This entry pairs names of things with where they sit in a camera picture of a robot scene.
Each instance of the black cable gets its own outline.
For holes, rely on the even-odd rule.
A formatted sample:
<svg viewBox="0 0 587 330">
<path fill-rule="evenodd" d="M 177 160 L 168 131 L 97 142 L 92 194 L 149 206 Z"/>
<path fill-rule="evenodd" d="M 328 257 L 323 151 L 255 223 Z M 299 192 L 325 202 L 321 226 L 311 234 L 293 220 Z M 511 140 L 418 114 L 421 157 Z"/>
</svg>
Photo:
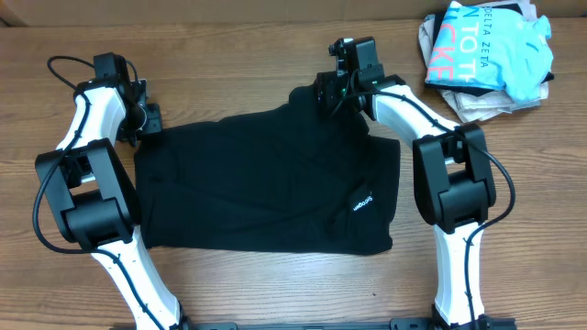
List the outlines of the black cable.
<svg viewBox="0 0 587 330">
<path fill-rule="evenodd" d="M 400 95 L 400 94 L 396 94 L 396 93 L 387 93 L 387 92 L 382 92 L 382 91 L 369 91 L 369 92 L 358 92 L 358 93 L 353 93 L 350 95 L 347 95 L 345 97 L 343 97 L 337 108 L 339 108 L 339 106 L 351 99 L 351 98 L 355 98 L 358 96 L 365 96 L 365 95 L 383 95 L 383 96 L 389 96 L 389 97 L 393 97 L 402 101 L 405 101 L 407 103 L 409 103 L 413 108 L 415 108 L 420 114 L 422 114 L 422 116 L 424 116 L 430 123 L 432 123 L 433 126 L 438 127 L 442 130 L 444 130 L 447 133 L 452 134 L 454 137 L 456 137 L 457 139 L 463 141 L 464 143 L 466 143 L 469 147 L 475 149 L 476 151 L 480 152 L 485 158 L 487 158 L 490 162 L 492 162 L 495 167 L 497 167 L 497 169 L 503 174 L 505 180 L 507 181 L 507 186 L 509 187 L 510 190 L 510 201 L 509 204 L 507 205 L 507 207 L 505 208 L 504 212 L 501 213 L 500 215 L 498 215 L 496 218 L 494 218 L 491 221 L 488 221 L 486 223 L 484 223 L 483 225 L 480 225 L 479 227 L 477 227 L 477 229 L 475 229 L 470 235 L 469 238 L 467 238 L 466 244 L 467 246 L 465 247 L 465 288 L 466 288 L 466 292 L 465 294 L 467 294 L 467 300 L 469 302 L 469 312 L 471 313 L 471 321 L 473 322 L 473 329 L 477 329 L 477 323 L 474 322 L 475 320 L 475 310 L 473 307 L 473 302 L 472 302 L 472 295 L 471 295 L 471 284 L 469 281 L 469 255 L 471 253 L 471 246 L 472 244 L 472 240 L 475 238 L 475 236 L 477 234 L 479 234 L 483 229 L 489 227 L 489 226 L 493 226 L 495 224 L 497 224 L 498 222 L 500 222 L 501 220 L 503 220 L 504 218 L 506 218 L 514 209 L 514 204 L 515 204 L 515 187 L 514 187 L 514 182 L 512 181 L 512 177 L 510 176 L 510 174 L 507 172 L 507 170 L 505 169 L 504 165 L 502 165 L 502 163 L 497 160 L 492 154 L 490 154 L 489 152 L 487 152 L 487 150 L 483 150 L 479 147 L 477 147 L 474 143 L 472 143 L 470 140 L 468 140 L 467 138 L 465 138 L 462 134 L 459 134 L 457 132 L 455 132 L 454 130 L 443 126 L 442 124 L 440 124 L 436 119 L 434 119 L 429 113 L 426 112 L 426 110 L 424 110 L 418 103 L 414 102 L 413 100 L 405 97 L 405 95 Z"/>
<path fill-rule="evenodd" d="M 1 17 L 0 17 L 0 23 L 4 24 L 4 25 L 5 25 L 5 27 L 7 27 L 7 28 L 10 28 L 10 27 L 12 27 L 12 24 L 10 24 L 10 23 L 6 22 L 6 20 L 5 20 L 5 19 L 3 19 L 3 18 L 1 18 Z"/>
<path fill-rule="evenodd" d="M 89 62 L 87 62 L 85 60 L 73 58 L 73 57 L 70 57 L 70 56 L 53 56 L 53 57 L 51 57 L 47 61 L 47 67 L 49 68 L 49 70 L 51 71 L 51 73 L 53 73 L 59 80 L 61 80 L 62 82 L 64 82 L 65 84 L 67 84 L 68 86 L 70 86 L 73 89 L 75 89 L 75 85 L 73 83 L 69 82 L 68 80 L 66 80 L 65 78 L 63 78 L 61 75 L 59 75 L 57 72 L 55 72 L 53 70 L 51 64 L 55 60 L 78 61 L 78 62 L 83 63 L 83 64 L 86 64 L 86 65 L 88 65 L 88 66 L 90 66 L 92 68 L 94 67 L 94 65 L 92 65 L 91 63 L 89 63 Z M 127 280 L 128 287 L 132 291 L 132 294 L 135 297 L 135 299 L 137 300 L 137 303 L 140 306 L 140 308 L 142 309 L 143 313 L 145 313 L 146 315 L 148 315 L 149 318 L 151 319 L 151 321 L 153 321 L 153 323 L 160 330 L 165 330 L 165 327 L 163 327 L 163 325 L 159 322 L 159 320 L 157 320 L 157 318 L 155 318 L 155 315 L 153 315 L 153 313 L 149 310 L 149 307 L 142 301 L 142 299 L 138 295 L 137 288 L 135 287 L 134 283 L 132 282 L 132 279 L 130 279 L 130 275 L 128 275 L 127 269 L 122 264 L 122 262 L 120 261 L 120 258 L 119 257 L 115 256 L 114 254 L 112 254 L 112 253 L 110 253 L 108 251 L 101 250 L 101 249 L 95 249 L 95 250 L 92 250 L 92 251 L 85 251 L 85 250 L 82 250 L 82 249 L 69 249 L 69 248 L 56 247 L 56 246 L 52 245 L 43 236 L 43 234 L 40 231 L 40 226 L 39 226 L 39 207 L 40 207 L 40 201 L 43 198 L 43 194 L 45 193 L 45 190 L 47 189 L 47 185 L 49 184 L 49 181 L 50 181 L 51 177 L 53 176 L 53 174 L 55 173 L 55 171 L 59 167 L 59 164 L 69 154 L 69 152 L 72 150 L 73 146 L 75 146 L 75 144 L 77 143 L 77 141 L 82 136 L 83 128 L 84 128 L 85 123 L 86 123 L 86 121 L 88 119 L 88 116 L 90 114 L 90 106 L 91 106 L 90 100 L 87 98 L 87 96 L 85 95 L 85 93 L 81 93 L 81 96 L 85 100 L 85 110 L 83 112 L 82 121 L 80 122 L 80 125 L 78 126 L 77 130 L 75 130 L 75 133 L 73 135 L 72 141 L 67 145 L 67 147 L 65 147 L 63 149 L 63 151 L 61 152 L 60 156 L 53 163 L 53 165 L 51 165 L 51 167 L 49 169 L 49 172 L 47 173 L 47 175 L 45 176 L 45 178 L 43 178 L 43 180 L 41 182 L 41 185 L 39 186 L 39 191 L 37 192 L 37 197 L 35 198 L 35 204 L 33 206 L 33 216 L 32 216 L 33 229 L 35 230 L 35 234 L 37 235 L 37 238 L 39 239 L 39 241 L 46 248 L 50 249 L 51 251 L 58 252 L 58 253 L 63 253 L 63 254 L 89 254 L 89 253 L 98 253 L 98 254 L 102 254 L 102 255 L 105 255 L 105 256 L 110 257 L 112 259 L 112 261 L 115 264 L 117 264 L 117 266 L 120 268 L 120 271 L 122 272 L 122 275 Z"/>
<path fill-rule="evenodd" d="M 355 90 L 355 74 L 357 73 L 359 69 L 355 69 L 352 74 L 349 76 L 349 79 L 347 80 L 347 88 L 345 88 L 345 93 L 342 94 L 342 98 L 340 99 L 340 101 L 338 101 L 337 106 L 335 106 L 334 110 L 332 110 L 332 112 L 330 113 L 330 118 L 332 118 L 334 115 L 337 114 L 338 110 L 340 109 L 340 107 L 342 106 L 342 104 L 345 101 L 345 97 L 347 96 L 347 94 L 349 93 L 349 88 L 351 91 Z"/>
<path fill-rule="evenodd" d="M 135 83 L 138 83 L 137 68 L 135 68 L 135 65 L 130 60 L 127 60 L 127 64 L 130 65 L 130 67 L 132 68 L 132 71 L 135 73 Z"/>
<path fill-rule="evenodd" d="M 53 75 L 55 77 L 57 77 L 57 79 L 61 80 L 63 83 L 65 83 L 66 85 L 70 86 L 73 89 L 75 89 L 75 85 L 73 83 L 69 82 L 67 79 L 63 78 L 60 74 L 58 74 L 57 72 L 55 72 L 55 70 L 53 69 L 53 66 L 51 64 L 55 60 L 76 61 L 76 62 L 83 63 L 83 64 L 89 66 L 90 68 L 93 68 L 94 67 L 94 65 L 92 63 L 90 63 L 89 61 L 78 59 L 78 58 L 74 58 L 72 56 L 61 56 L 61 55 L 60 56 L 52 56 L 52 57 L 49 58 L 49 60 L 47 60 L 47 67 L 49 68 L 49 71 L 51 73 L 53 73 Z"/>
</svg>

